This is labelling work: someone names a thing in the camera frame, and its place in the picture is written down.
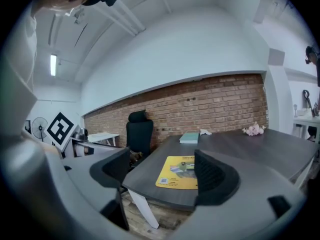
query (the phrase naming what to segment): gray desk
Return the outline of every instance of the gray desk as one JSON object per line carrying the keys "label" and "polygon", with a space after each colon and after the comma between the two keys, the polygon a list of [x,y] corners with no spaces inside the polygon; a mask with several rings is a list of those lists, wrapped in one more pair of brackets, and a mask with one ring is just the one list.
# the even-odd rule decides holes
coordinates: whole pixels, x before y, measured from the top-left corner
{"label": "gray desk", "polygon": [[[156,186],[156,180],[168,156],[194,155],[195,149],[212,151],[268,166],[290,180],[310,164],[319,148],[313,142],[270,129],[258,136],[248,136],[240,130],[202,135],[198,144],[180,144],[180,137],[170,136],[124,179],[123,185],[129,189],[132,198],[137,199],[134,201],[143,203],[141,209],[138,207],[140,211],[143,207],[146,208],[147,201],[144,198],[178,209],[194,209],[197,190]],[[157,228],[156,221],[151,221],[150,224]]]}

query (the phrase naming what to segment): fluorescent light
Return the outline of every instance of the fluorescent light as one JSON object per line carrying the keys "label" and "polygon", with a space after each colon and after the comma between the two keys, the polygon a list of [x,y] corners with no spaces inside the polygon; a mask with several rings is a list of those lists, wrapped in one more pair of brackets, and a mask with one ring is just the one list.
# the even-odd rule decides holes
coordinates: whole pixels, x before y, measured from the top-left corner
{"label": "fluorescent light", "polygon": [[51,76],[56,76],[56,63],[57,63],[57,55],[51,54],[50,56],[50,73]]}

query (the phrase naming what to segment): floor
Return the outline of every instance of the floor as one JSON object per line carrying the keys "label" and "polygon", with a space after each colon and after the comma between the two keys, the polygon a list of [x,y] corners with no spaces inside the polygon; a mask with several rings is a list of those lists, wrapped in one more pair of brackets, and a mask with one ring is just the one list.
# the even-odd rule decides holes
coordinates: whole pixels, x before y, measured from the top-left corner
{"label": "floor", "polygon": [[[313,179],[319,169],[319,162],[314,161],[305,182],[307,182],[308,179]],[[307,193],[307,185],[303,184],[301,190]],[[145,240],[165,239],[192,214],[188,211],[175,210],[156,201],[148,200],[150,209],[159,223],[159,228],[155,229],[151,227],[141,215],[129,192],[122,194],[122,203],[129,223],[130,232]]]}

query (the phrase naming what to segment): yellow booklet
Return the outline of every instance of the yellow booklet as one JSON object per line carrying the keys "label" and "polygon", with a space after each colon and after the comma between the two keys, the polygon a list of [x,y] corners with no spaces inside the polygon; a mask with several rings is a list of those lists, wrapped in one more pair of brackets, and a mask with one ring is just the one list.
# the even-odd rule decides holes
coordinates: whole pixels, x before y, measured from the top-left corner
{"label": "yellow booklet", "polygon": [[155,185],[167,189],[197,190],[195,156],[168,156]]}

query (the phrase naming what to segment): brick wall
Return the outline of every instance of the brick wall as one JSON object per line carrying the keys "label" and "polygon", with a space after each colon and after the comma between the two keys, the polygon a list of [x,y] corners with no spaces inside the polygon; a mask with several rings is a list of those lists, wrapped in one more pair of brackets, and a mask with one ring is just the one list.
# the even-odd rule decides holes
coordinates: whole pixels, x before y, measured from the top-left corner
{"label": "brick wall", "polygon": [[225,132],[257,121],[268,124],[268,107],[260,74],[205,78],[148,91],[97,109],[84,117],[89,134],[120,134],[117,144],[126,146],[130,113],[146,110],[154,122],[151,146],[170,135]]}

